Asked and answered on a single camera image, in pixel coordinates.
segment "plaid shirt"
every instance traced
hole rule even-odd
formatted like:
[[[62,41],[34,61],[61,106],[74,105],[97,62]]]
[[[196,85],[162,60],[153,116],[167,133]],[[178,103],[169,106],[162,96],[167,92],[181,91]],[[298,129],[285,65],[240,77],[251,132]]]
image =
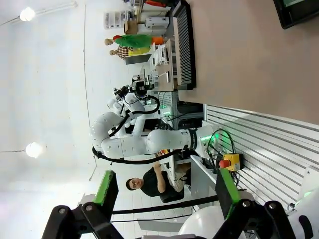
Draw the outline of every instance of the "plaid shirt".
[[[129,50],[133,50],[132,47],[127,47],[127,46],[119,46],[118,49],[116,50],[116,54],[123,60],[125,60],[126,56],[129,56]]]

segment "cardboard box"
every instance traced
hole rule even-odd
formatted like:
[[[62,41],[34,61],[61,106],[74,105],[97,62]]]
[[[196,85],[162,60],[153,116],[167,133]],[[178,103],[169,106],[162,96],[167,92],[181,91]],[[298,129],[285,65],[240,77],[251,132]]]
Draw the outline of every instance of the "cardboard box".
[[[138,23],[136,20],[125,21],[124,23],[124,33],[126,35],[134,35],[138,33]]]

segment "red button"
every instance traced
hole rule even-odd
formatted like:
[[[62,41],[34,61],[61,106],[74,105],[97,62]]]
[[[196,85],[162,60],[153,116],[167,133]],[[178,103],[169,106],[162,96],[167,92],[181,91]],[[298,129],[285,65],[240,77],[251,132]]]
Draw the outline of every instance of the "red button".
[[[230,165],[231,165],[230,160],[221,160],[221,161],[219,162],[219,167],[221,167],[221,168],[227,168],[227,167],[229,167]]]

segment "light bulb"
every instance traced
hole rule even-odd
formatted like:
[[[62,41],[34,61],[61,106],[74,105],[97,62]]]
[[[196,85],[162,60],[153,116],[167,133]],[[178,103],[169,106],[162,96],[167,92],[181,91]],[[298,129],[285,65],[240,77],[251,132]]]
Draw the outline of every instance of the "light bulb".
[[[42,153],[42,151],[43,149],[41,145],[36,142],[28,144],[25,148],[26,154],[31,158],[37,158]]]
[[[20,13],[21,21],[31,21],[35,16],[35,11],[30,7],[23,9]]]

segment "black tray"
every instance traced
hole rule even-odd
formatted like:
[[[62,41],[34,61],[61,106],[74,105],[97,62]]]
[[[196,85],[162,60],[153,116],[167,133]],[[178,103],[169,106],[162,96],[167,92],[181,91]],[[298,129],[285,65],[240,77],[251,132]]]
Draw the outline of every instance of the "black tray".
[[[304,0],[285,6],[284,0],[274,0],[281,27],[287,29],[319,15],[319,0]]]

